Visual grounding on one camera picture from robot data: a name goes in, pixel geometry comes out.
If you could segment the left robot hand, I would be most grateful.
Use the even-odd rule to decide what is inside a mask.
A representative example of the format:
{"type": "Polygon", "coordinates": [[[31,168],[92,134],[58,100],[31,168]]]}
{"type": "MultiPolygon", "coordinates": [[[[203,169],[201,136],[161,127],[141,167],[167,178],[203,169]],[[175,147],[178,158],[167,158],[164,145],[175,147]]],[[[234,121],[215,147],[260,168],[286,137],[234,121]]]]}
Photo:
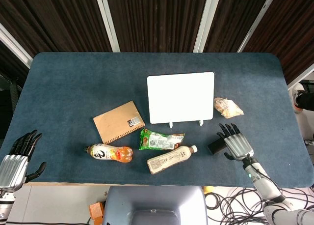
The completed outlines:
{"type": "Polygon", "coordinates": [[[13,143],[11,150],[0,163],[0,197],[5,193],[19,190],[25,183],[38,178],[43,173],[46,162],[42,162],[36,172],[27,174],[28,164],[41,137],[41,133],[33,130],[13,143]]]}

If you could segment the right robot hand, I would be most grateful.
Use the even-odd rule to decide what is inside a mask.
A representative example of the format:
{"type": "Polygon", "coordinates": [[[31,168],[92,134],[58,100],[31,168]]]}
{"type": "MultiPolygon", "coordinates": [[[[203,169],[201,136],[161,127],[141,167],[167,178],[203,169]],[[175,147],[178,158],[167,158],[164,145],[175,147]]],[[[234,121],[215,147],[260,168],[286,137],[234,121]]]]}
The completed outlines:
{"type": "Polygon", "coordinates": [[[222,132],[217,132],[217,135],[224,141],[224,144],[230,152],[224,153],[227,159],[242,161],[245,158],[254,156],[252,146],[235,124],[223,125],[219,123],[218,125],[222,132]]]}

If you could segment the small black box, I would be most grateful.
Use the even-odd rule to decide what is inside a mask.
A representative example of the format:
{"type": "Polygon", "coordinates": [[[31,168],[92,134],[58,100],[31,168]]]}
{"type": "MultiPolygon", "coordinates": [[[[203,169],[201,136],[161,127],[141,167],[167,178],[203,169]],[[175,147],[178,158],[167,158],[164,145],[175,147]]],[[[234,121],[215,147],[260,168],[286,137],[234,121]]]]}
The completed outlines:
{"type": "Polygon", "coordinates": [[[226,148],[226,144],[223,139],[218,139],[208,145],[208,150],[210,151],[211,155],[215,155],[223,151],[225,148],[226,148]]]}

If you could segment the white board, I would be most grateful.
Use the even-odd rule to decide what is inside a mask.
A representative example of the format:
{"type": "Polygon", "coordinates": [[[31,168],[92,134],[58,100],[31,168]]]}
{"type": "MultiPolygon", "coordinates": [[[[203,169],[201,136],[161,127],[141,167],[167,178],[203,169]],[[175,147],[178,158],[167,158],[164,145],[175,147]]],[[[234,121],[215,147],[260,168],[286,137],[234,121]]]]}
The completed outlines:
{"type": "Polygon", "coordinates": [[[151,124],[213,119],[213,72],[155,75],[147,77],[151,124]]]}

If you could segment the clear bag of snacks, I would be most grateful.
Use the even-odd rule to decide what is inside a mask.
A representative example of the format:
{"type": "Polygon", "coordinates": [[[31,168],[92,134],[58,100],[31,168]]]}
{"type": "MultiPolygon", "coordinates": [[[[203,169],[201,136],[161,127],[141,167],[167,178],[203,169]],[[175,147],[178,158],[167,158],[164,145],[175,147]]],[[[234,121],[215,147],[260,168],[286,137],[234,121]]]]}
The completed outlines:
{"type": "Polygon", "coordinates": [[[217,97],[214,99],[214,108],[226,119],[244,115],[243,110],[232,100],[217,97]]]}

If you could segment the brown milk tea bottle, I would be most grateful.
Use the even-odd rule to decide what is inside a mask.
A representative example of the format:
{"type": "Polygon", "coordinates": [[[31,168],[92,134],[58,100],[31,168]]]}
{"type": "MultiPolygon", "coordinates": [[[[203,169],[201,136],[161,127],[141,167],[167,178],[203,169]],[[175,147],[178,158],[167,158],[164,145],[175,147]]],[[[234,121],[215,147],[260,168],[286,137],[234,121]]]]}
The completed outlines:
{"type": "Polygon", "coordinates": [[[151,174],[159,173],[173,165],[184,162],[190,158],[193,153],[198,151],[195,145],[180,146],[168,153],[153,157],[147,160],[147,165],[151,174]]]}

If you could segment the white sneaker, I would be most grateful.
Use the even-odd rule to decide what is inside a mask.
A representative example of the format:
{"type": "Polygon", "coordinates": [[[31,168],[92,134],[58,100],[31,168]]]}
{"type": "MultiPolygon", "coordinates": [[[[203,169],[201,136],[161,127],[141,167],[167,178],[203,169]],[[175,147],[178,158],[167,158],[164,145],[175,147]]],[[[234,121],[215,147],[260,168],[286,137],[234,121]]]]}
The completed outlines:
{"type": "Polygon", "coordinates": [[[300,84],[297,83],[293,86],[293,88],[291,89],[291,96],[292,96],[292,100],[293,100],[293,107],[294,107],[294,112],[295,113],[301,113],[303,111],[302,108],[298,107],[297,104],[297,98],[304,92],[304,87],[300,84]]]}

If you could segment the green snack packet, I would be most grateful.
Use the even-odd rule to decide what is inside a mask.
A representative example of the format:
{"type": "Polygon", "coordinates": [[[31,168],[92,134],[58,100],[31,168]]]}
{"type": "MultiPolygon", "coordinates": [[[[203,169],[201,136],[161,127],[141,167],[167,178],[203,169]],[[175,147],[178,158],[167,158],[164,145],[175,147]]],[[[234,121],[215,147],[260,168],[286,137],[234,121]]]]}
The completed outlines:
{"type": "Polygon", "coordinates": [[[184,139],[181,134],[161,134],[144,128],[140,134],[139,150],[174,150],[184,139]]]}

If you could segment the blue table mat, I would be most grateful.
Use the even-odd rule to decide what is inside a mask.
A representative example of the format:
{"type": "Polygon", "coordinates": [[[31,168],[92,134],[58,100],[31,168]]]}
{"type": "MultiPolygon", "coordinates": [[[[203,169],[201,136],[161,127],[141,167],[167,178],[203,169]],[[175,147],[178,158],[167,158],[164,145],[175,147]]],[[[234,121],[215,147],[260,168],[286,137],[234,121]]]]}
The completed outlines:
{"type": "Polygon", "coordinates": [[[314,184],[278,58],[269,53],[40,53],[0,162],[42,136],[27,172],[38,182],[250,187],[240,161],[208,146],[236,125],[278,186],[314,184]]]}

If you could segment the orange box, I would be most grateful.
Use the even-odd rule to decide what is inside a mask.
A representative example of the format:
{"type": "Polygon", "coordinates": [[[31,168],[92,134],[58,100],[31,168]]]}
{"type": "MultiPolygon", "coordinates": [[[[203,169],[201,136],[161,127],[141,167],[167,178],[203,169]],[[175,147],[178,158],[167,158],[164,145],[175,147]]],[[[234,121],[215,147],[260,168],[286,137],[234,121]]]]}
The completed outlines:
{"type": "Polygon", "coordinates": [[[102,202],[97,202],[89,206],[91,220],[94,225],[102,225],[104,219],[105,207],[102,202]]]}

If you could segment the orange drink bottle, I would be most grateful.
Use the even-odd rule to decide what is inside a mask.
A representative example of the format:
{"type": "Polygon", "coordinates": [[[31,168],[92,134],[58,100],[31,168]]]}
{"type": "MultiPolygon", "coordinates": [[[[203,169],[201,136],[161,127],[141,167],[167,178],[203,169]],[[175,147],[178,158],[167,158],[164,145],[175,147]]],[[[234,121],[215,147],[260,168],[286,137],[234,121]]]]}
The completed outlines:
{"type": "Polygon", "coordinates": [[[132,160],[133,150],[130,147],[115,147],[107,144],[94,144],[84,151],[97,160],[113,160],[120,163],[129,163],[132,160]]]}

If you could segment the grey robot torso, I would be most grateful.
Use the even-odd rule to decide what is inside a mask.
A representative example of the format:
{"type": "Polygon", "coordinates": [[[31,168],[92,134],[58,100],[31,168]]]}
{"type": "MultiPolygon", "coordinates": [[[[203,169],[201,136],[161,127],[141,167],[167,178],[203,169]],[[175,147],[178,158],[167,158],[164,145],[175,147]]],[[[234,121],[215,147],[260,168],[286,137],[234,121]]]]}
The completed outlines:
{"type": "Polygon", "coordinates": [[[200,186],[112,186],[103,225],[208,225],[200,186]]]}

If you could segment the brown spiral notebook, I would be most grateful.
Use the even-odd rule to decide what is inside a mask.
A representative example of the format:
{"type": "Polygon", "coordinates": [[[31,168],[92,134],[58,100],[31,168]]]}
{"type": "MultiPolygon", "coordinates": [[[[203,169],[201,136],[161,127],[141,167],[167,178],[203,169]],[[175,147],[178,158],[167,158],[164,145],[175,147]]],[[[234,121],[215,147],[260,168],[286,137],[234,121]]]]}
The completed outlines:
{"type": "Polygon", "coordinates": [[[93,118],[104,144],[109,144],[145,126],[133,101],[93,118]]]}

